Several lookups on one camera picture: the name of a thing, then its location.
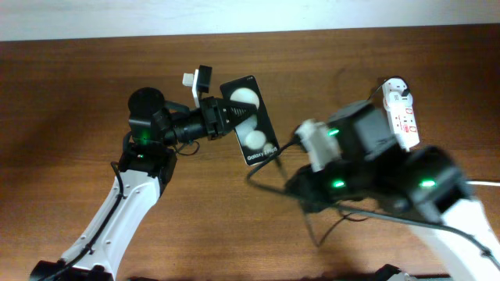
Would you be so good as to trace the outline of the black Galaxy flip phone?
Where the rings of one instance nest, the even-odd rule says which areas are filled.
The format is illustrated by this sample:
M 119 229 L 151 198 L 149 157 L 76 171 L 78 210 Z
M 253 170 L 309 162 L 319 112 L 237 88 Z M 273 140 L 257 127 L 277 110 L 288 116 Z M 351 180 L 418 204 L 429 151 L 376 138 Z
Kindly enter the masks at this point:
M 246 165 L 259 164 L 280 148 L 266 110 L 259 85 L 254 76 L 245 76 L 220 85 L 225 99 L 253 104 L 253 113 L 234 129 Z

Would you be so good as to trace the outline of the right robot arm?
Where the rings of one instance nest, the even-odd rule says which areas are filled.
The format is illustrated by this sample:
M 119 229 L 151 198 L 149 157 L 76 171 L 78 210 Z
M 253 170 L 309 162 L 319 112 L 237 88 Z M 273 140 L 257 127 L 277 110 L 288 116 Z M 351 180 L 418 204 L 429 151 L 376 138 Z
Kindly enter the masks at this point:
M 443 149 L 405 150 L 368 101 L 326 122 L 304 121 L 295 142 L 309 164 L 287 181 L 285 192 L 305 213 L 352 213 L 357 201 L 374 200 L 370 217 L 407 225 L 453 279 L 498 279 L 498 238 L 464 172 Z

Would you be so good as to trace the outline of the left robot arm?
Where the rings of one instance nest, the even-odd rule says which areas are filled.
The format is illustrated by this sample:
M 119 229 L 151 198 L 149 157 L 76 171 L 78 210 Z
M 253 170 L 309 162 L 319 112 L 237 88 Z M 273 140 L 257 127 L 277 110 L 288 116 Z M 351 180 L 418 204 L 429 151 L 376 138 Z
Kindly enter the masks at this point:
M 256 98 L 199 100 L 194 110 L 153 87 L 129 98 L 130 132 L 120 160 L 111 164 L 112 188 L 80 238 L 57 262 L 40 261 L 31 280 L 114 280 L 142 219 L 162 197 L 183 146 L 215 140 L 258 112 Z

